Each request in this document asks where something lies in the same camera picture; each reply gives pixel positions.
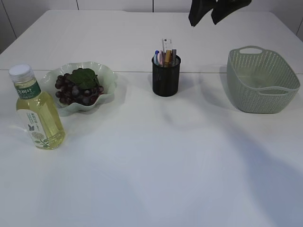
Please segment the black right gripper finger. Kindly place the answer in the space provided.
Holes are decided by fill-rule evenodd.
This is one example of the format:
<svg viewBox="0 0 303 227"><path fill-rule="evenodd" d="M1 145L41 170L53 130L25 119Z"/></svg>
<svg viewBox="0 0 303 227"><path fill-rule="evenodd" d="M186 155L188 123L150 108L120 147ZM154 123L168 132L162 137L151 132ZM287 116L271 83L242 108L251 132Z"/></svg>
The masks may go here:
<svg viewBox="0 0 303 227"><path fill-rule="evenodd" d="M211 13L213 23L217 25L231 13L248 6L250 3L251 0L218 0Z"/></svg>
<svg viewBox="0 0 303 227"><path fill-rule="evenodd" d="M215 7L216 3L216 0L192 0L188 16L191 26L195 27L204 15Z"/></svg>

